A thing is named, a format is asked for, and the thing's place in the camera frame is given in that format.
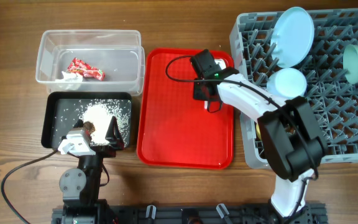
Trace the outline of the brown food scrap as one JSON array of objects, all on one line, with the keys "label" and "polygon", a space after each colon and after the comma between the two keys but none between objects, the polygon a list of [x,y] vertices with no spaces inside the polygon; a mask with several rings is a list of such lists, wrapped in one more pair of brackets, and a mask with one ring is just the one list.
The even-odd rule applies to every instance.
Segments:
[{"label": "brown food scrap", "polygon": [[83,127],[89,132],[89,134],[94,133],[96,130],[94,124],[90,121],[84,122]]}]

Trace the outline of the white plastic spoon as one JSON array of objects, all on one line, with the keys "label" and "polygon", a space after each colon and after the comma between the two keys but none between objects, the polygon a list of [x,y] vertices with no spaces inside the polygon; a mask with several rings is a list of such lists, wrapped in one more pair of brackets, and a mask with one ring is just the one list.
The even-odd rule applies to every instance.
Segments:
[{"label": "white plastic spoon", "polygon": [[[226,68],[226,63],[225,63],[225,61],[223,59],[221,59],[221,58],[220,59],[215,59],[214,61],[215,61],[216,64],[218,64],[220,66],[221,70]],[[204,102],[204,109],[205,110],[208,109],[208,102],[207,101]]]}]

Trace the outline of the white tissue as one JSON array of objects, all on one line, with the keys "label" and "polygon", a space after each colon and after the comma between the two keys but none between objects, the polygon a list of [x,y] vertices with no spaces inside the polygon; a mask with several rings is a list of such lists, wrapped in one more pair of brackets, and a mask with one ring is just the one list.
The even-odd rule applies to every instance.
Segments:
[{"label": "white tissue", "polygon": [[56,82],[74,82],[80,83],[83,82],[83,76],[79,73],[71,73],[62,71],[62,78],[56,79]]}]

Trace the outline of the yellow cup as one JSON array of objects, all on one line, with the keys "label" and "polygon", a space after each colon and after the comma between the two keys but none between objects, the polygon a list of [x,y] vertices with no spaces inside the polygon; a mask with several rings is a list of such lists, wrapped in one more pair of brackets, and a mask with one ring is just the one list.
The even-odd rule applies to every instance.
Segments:
[{"label": "yellow cup", "polygon": [[262,137],[261,137],[261,133],[260,133],[260,128],[259,128],[259,124],[255,124],[255,131],[256,131],[256,135],[257,135],[257,138],[259,140],[262,140]]}]

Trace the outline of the small light blue bowl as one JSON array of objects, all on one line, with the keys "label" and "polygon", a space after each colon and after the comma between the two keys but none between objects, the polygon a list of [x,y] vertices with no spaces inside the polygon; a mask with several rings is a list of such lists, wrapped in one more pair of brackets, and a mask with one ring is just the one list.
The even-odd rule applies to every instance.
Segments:
[{"label": "small light blue bowl", "polygon": [[306,88],[306,77],[294,68],[283,68],[275,72],[269,77],[266,86],[269,93],[287,99],[304,96]]}]

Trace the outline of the red snack wrapper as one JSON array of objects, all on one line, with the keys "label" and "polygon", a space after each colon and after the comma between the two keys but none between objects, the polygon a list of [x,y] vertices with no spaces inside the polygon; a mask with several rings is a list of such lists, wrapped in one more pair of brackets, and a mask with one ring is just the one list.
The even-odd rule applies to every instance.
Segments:
[{"label": "red snack wrapper", "polygon": [[99,81],[105,79],[105,73],[102,70],[93,67],[76,57],[69,64],[67,71],[70,73],[78,73],[84,78],[95,78]]}]

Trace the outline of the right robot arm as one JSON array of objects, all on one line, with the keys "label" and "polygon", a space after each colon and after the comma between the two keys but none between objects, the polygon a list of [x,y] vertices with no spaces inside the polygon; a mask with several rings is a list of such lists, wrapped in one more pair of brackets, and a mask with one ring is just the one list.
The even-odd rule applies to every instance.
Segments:
[{"label": "right robot arm", "polygon": [[308,100],[265,91],[235,68],[221,68],[209,50],[192,56],[190,63],[195,91],[203,100],[231,105],[258,124],[265,158],[276,174],[272,221],[290,223],[301,214],[307,186],[318,179],[318,166],[328,150]]}]

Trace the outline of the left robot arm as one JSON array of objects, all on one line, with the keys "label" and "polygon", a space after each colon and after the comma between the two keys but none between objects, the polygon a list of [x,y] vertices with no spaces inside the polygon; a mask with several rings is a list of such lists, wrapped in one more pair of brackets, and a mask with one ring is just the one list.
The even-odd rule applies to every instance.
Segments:
[{"label": "left robot arm", "polygon": [[99,198],[103,159],[115,157],[124,149],[117,119],[113,116],[105,134],[107,144],[91,145],[90,128],[78,120],[67,135],[62,137],[58,150],[78,158],[78,166],[68,169],[60,177],[59,188],[63,193],[63,209],[52,213],[52,224],[59,223],[118,223],[107,200]]}]

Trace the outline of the large light blue plate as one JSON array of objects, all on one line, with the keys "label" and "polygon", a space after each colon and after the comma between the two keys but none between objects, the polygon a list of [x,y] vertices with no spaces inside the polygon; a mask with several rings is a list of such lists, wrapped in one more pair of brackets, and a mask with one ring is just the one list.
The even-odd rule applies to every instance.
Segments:
[{"label": "large light blue plate", "polygon": [[301,7],[287,9],[273,28],[271,54],[277,66],[289,68],[298,65],[309,53],[314,39],[314,23]]}]

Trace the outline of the pile of white rice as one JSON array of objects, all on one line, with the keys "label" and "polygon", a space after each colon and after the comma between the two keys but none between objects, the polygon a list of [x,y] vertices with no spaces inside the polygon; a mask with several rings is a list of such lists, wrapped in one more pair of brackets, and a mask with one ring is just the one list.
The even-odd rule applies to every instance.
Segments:
[{"label": "pile of white rice", "polygon": [[107,144],[106,131],[111,118],[116,117],[119,131],[128,146],[131,131],[131,100],[119,99],[60,99],[57,101],[52,125],[52,147],[56,148],[74,124],[82,119],[90,121],[95,126],[91,134],[91,145],[101,146]]}]

